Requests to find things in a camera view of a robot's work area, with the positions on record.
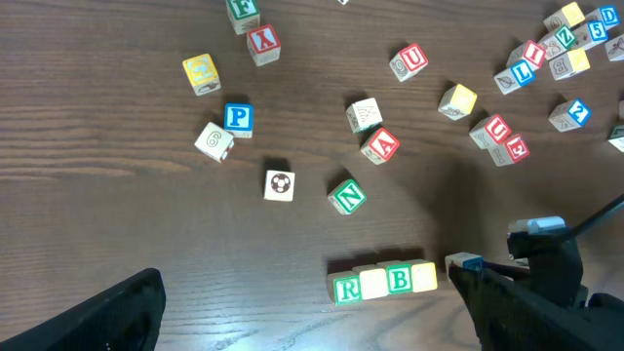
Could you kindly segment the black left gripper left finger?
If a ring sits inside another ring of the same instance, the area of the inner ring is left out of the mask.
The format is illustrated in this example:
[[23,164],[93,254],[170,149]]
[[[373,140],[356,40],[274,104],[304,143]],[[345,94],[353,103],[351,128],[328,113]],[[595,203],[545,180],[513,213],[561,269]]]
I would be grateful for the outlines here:
[[144,269],[56,317],[1,342],[3,350],[153,351],[166,307],[159,270]]

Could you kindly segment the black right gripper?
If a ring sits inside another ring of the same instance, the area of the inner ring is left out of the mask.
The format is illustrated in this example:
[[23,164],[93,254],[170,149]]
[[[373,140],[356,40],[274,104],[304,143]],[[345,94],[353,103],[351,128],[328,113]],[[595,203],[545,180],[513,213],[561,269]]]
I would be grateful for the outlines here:
[[510,255],[526,259],[530,289],[565,309],[599,308],[623,311],[623,300],[608,293],[589,290],[581,284],[584,267],[571,228],[529,228],[508,236]]

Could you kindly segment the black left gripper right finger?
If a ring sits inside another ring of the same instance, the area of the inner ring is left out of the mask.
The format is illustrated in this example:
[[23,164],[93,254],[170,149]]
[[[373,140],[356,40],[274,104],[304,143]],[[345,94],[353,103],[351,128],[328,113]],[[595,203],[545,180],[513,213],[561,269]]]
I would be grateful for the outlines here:
[[525,268],[485,262],[448,267],[484,350],[623,351],[623,300],[594,293],[561,307],[527,287]]

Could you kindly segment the blue T block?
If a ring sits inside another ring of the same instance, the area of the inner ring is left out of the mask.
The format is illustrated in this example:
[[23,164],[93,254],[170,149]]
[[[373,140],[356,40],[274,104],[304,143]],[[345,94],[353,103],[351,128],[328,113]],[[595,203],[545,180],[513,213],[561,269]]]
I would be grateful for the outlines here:
[[479,271],[483,268],[483,265],[483,257],[474,253],[460,252],[449,254],[445,257],[447,276],[449,276],[450,268],[452,266],[456,266],[469,271]]

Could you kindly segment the green B block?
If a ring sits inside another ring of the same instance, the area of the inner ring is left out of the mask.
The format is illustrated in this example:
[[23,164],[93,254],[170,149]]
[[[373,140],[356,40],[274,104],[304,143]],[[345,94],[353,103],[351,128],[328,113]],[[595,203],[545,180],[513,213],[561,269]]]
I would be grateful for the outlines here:
[[410,264],[405,261],[390,260],[378,262],[376,266],[384,269],[390,294],[412,292]]

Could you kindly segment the yellow O block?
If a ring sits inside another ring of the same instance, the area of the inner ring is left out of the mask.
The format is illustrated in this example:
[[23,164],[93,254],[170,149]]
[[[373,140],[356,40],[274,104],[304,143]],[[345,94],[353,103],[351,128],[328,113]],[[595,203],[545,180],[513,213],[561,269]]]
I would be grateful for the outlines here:
[[389,294],[386,270],[374,264],[356,266],[353,272],[359,276],[363,300],[381,298]]

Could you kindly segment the green R block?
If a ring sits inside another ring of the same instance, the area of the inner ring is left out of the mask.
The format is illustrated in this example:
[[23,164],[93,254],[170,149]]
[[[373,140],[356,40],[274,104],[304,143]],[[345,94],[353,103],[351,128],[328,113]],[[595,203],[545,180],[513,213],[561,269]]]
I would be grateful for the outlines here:
[[329,274],[327,277],[330,298],[336,306],[358,303],[363,300],[360,277],[353,271]]

